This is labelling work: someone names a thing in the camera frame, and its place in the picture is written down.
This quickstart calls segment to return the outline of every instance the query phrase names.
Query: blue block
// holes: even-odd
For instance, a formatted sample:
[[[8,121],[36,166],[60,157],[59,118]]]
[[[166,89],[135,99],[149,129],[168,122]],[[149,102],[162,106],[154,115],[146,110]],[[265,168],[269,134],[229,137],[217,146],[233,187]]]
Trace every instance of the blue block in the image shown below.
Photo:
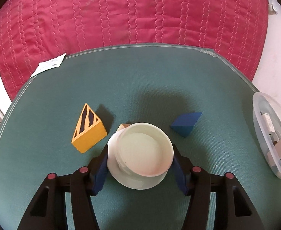
[[[181,114],[175,119],[170,127],[182,137],[187,137],[191,133],[201,114],[202,112]]]

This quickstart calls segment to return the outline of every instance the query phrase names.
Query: plastic bin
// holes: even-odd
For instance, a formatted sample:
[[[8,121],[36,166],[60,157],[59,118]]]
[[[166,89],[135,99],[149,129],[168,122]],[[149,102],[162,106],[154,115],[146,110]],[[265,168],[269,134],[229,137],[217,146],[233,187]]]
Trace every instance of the plastic bin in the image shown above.
[[[273,140],[269,135],[269,128],[262,116],[263,113],[268,113],[272,124],[275,128],[278,138],[281,139],[281,105],[271,96],[257,92],[253,96],[253,119],[258,141],[261,150],[269,164],[268,153],[270,152],[274,161],[274,165],[270,165],[272,171],[281,179],[281,160],[277,154]]]

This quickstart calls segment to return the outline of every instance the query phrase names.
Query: red quilted fabric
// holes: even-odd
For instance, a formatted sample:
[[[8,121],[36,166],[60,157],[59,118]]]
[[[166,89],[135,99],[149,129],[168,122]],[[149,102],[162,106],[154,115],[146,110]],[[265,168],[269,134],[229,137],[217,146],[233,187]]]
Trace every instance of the red quilted fabric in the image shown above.
[[[8,0],[0,75],[13,99],[39,62],[64,52],[160,42],[213,48],[252,80],[267,23],[267,0]]]

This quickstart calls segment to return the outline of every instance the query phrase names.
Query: white paper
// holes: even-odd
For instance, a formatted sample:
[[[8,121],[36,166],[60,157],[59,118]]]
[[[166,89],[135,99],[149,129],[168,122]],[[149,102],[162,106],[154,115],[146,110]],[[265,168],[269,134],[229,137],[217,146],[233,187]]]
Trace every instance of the white paper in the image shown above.
[[[58,56],[54,59],[47,60],[45,62],[40,62],[38,64],[38,67],[36,68],[35,72],[33,72],[33,74],[31,75],[31,78],[33,76],[37,75],[38,73],[42,73],[51,68],[59,67],[61,65],[61,63],[63,62],[65,55],[66,55],[66,53],[64,53],[63,55]]]

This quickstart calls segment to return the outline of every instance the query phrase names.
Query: green tabletop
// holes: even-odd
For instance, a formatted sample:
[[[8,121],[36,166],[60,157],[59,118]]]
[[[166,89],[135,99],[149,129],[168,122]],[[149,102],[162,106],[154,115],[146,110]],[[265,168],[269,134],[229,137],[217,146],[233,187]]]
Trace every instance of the green tabletop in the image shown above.
[[[182,155],[210,173],[233,172],[266,229],[281,225],[281,180],[267,165],[252,120],[256,89],[212,50],[138,44],[89,50],[31,78],[0,126],[0,224],[15,230],[50,172],[72,173],[99,155],[120,123],[161,128]],[[109,134],[84,154],[71,138],[84,103]],[[187,138],[169,125],[182,113],[203,112]],[[71,206],[67,218],[74,229]],[[132,190],[110,174],[92,198],[101,230],[181,229],[189,203],[170,171],[156,187]],[[212,194],[208,229],[213,229]]]

